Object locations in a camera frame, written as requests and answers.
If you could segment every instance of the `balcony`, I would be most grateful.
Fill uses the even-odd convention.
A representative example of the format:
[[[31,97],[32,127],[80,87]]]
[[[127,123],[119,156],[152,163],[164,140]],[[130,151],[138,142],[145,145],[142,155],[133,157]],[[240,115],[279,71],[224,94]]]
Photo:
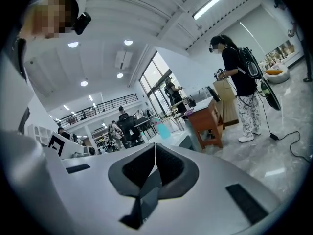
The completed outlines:
[[[112,110],[114,108],[132,103],[138,101],[137,94],[131,94],[128,96],[120,97],[108,102],[104,102],[101,104],[97,104],[95,106],[88,107],[86,109],[83,109],[81,111],[76,112],[75,114],[71,114],[69,116],[66,116],[56,123],[63,128],[68,128],[71,125],[77,124],[80,121],[86,120],[90,117],[93,117],[97,114],[101,114],[103,112]]]

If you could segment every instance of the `wooden desk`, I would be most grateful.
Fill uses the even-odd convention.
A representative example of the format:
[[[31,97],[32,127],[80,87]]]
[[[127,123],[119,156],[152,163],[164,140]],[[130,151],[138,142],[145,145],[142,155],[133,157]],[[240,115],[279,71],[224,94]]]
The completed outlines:
[[[223,148],[222,132],[225,129],[224,122],[220,112],[216,107],[213,97],[199,102],[193,110],[192,115],[188,116],[196,137],[204,149],[206,145],[217,144],[219,148]],[[214,138],[210,140],[202,140],[199,132],[211,130]]]

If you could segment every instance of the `orange cushion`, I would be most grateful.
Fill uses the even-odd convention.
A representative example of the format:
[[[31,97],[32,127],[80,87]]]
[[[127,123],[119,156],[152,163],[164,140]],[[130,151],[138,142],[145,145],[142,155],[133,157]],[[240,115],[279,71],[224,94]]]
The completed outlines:
[[[265,73],[268,75],[278,75],[283,72],[281,70],[267,70]]]

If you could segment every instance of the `patterned white pants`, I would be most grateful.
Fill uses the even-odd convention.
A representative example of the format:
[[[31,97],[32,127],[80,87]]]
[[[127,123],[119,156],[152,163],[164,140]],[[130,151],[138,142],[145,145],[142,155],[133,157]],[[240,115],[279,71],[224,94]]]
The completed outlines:
[[[253,137],[253,132],[258,132],[260,129],[260,109],[256,94],[257,92],[253,95],[237,97],[237,107],[245,137]]]

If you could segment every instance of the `marble floor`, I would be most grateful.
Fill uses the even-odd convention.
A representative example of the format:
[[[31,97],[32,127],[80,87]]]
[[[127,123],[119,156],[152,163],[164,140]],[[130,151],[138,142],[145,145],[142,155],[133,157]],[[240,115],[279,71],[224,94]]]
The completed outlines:
[[[281,84],[271,84],[280,104],[281,111],[269,106],[264,98],[265,112],[272,133],[282,138],[287,133],[299,131],[301,139],[292,146],[294,154],[308,160],[313,153],[313,83],[304,83],[306,64],[302,60],[290,69],[290,79]],[[185,122],[195,150],[220,157],[231,162],[271,189],[280,200],[285,200],[297,192],[304,179],[309,163],[294,157],[289,149],[298,134],[292,134],[281,141],[269,137],[265,114],[260,104],[262,119],[260,136],[253,141],[239,143],[242,134],[241,123],[226,127],[223,131],[223,149],[207,146],[203,151],[193,133],[191,125]],[[165,123],[174,132],[178,128],[170,121]]]

